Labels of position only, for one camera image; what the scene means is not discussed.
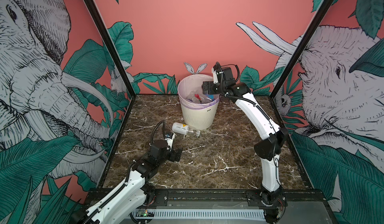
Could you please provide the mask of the blue cap blue label bottle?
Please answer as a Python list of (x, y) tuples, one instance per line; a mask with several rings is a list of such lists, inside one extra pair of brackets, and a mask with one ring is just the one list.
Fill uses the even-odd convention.
[(202, 104), (204, 97), (202, 96), (202, 92), (194, 90), (187, 95), (186, 100), (194, 104)]

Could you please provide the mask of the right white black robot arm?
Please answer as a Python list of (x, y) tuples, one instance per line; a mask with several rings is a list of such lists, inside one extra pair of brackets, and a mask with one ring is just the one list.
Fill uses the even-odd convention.
[(270, 118), (245, 83), (225, 86), (225, 82), (204, 81), (202, 90), (204, 94), (219, 94), (233, 101), (255, 126), (262, 139), (254, 145), (255, 153), (262, 163), (262, 203), (267, 207), (282, 205), (284, 194), (279, 166), (281, 149), (288, 137), (288, 130), (281, 128)]

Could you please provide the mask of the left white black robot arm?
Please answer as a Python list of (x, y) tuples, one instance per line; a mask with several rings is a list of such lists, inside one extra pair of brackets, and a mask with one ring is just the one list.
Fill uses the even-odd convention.
[(140, 206), (155, 200), (155, 188), (148, 181), (166, 161), (178, 162), (182, 148), (173, 149), (172, 140), (155, 140), (149, 150), (130, 164), (127, 176), (104, 198), (87, 210), (70, 217), (70, 224), (119, 224)]

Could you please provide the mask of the white bottle yellow triangle label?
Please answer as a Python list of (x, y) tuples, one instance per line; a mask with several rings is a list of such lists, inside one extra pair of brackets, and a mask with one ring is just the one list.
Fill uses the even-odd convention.
[(191, 137), (200, 137), (201, 131), (195, 129), (194, 127), (191, 127), (186, 124), (175, 122), (172, 125), (172, 131), (174, 133), (178, 133), (184, 136), (191, 136)]

